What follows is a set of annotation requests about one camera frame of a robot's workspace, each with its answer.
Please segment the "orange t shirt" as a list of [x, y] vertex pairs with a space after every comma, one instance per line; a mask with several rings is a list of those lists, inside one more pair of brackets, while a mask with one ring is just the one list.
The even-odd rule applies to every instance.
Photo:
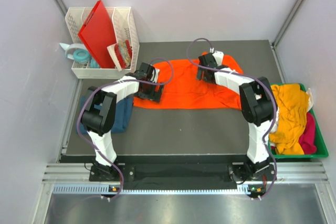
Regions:
[[241, 109], [239, 94], [216, 84], [198, 81], [197, 66], [187, 59], [156, 63], [158, 82], [173, 79], [164, 86], [159, 103], [134, 98], [133, 105], [144, 109]]

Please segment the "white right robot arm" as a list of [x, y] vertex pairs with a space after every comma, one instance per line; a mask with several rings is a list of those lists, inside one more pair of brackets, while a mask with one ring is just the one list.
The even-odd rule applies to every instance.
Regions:
[[199, 56], [196, 79], [226, 87], [239, 95], [241, 112], [249, 127], [249, 162], [245, 174], [256, 180], [269, 166], [269, 133], [276, 121], [277, 104], [267, 78], [240, 74], [220, 64], [223, 59], [224, 54], [219, 51]]

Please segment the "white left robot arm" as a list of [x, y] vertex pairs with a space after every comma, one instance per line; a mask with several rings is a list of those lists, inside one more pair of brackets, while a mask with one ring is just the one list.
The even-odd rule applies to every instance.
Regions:
[[142, 63], [134, 73], [127, 73], [121, 79], [98, 90], [89, 87], [87, 104], [80, 122], [88, 132], [92, 143], [97, 147], [93, 167], [107, 180], [114, 180], [119, 168], [113, 164], [117, 154], [113, 148], [111, 130], [117, 114], [117, 104], [130, 96], [159, 102], [163, 85], [158, 85], [160, 70], [151, 64]]

